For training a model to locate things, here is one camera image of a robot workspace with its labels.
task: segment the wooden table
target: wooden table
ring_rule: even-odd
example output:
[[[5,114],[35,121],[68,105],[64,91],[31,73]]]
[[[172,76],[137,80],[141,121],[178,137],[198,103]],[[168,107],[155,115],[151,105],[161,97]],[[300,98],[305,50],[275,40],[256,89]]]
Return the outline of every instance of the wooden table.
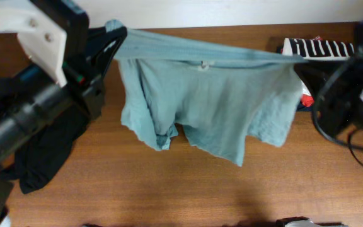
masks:
[[[284,37],[352,41],[352,23],[151,30],[220,44],[274,51]],[[0,44],[0,74],[27,64],[15,42]],[[242,168],[190,147],[183,133],[155,152],[120,124],[125,95],[117,64],[105,85],[103,117],[76,142],[44,189],[8,201],[13,226],[222,226],[307,216],[363,226],[363,168],[324,140],[309,113],[297,113],[282,148],[247,137]]]

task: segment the garment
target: garment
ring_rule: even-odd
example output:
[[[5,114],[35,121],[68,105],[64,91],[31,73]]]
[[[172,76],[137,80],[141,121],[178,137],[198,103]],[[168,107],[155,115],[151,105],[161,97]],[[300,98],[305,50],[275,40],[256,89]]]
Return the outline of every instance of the garment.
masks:
[[[283,145],[302,95],[297,55],[129,29],[115,59],[126,92],[122,124],[156,151],[179,123],[192,146],[241,166],[246,136]]]
[[[24,194],[43,188],[67,160],[73,142],[85,132],[88,123],[89,118],[71,106],[21,147],[15,153],[14,164],[0,177],[19,179]]]

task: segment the black and white striped fabric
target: black and white striped fabric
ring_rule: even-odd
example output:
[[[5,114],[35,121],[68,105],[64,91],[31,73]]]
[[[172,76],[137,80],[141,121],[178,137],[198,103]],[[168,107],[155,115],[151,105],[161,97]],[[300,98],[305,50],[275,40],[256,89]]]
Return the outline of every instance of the black and white striped fabric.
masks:
[[[340,61],[347,60],[354,54],[354,46],[337,41],[285,38],[282,54],[297,54],[312,60]]]

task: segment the white wall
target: white wall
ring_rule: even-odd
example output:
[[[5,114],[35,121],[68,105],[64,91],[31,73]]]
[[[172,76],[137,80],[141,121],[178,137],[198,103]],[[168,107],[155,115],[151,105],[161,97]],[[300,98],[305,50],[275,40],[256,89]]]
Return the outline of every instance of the white wall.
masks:
[[[363,0],[75,0],[91,26],[131,28],[321,23],[363,19]]]

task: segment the teal shirt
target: teal shirt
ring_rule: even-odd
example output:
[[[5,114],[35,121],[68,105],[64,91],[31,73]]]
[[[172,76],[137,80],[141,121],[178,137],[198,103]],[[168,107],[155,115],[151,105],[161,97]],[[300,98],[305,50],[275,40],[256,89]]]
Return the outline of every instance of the teal shirt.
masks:
[[[245,137],[282,146],[301,81],[300,56],[128,29],[115,55],[126,102],[122,124],[156,151],[183,126],[192,146],[241,166]]]

